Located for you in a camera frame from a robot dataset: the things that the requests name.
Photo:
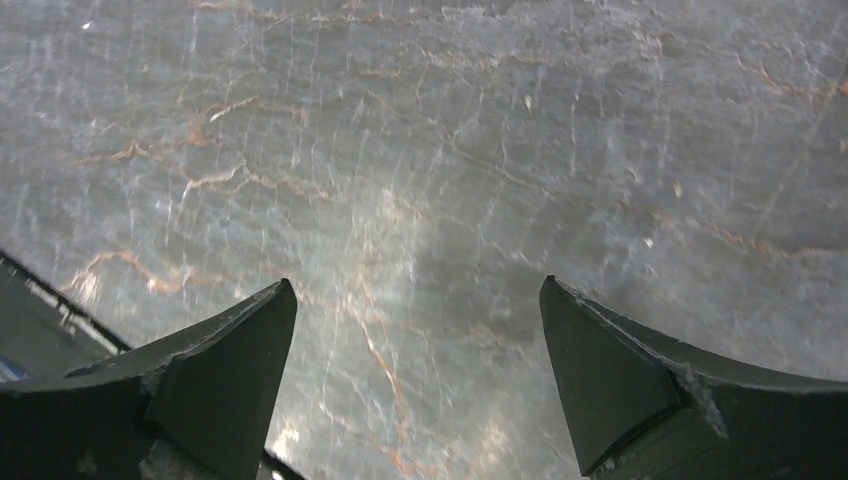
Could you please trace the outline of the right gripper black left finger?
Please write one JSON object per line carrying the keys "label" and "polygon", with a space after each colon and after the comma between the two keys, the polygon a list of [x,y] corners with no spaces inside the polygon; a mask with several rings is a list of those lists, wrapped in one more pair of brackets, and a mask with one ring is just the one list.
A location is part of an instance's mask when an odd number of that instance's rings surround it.
{"label": "right gripper black left finger", "polygon": [[282,279],[121,355],[1,388],[5,479],[293,479],[266,440],[297,299]]}

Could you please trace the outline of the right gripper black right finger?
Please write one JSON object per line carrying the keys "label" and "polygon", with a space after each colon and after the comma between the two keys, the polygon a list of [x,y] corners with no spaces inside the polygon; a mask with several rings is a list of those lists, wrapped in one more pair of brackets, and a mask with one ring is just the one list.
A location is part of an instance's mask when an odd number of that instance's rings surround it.
{"label": "right gripper black right finger", "polygon": [[548,276],[544,337],[588,479],[843,479],[847,386],[733,360]]}

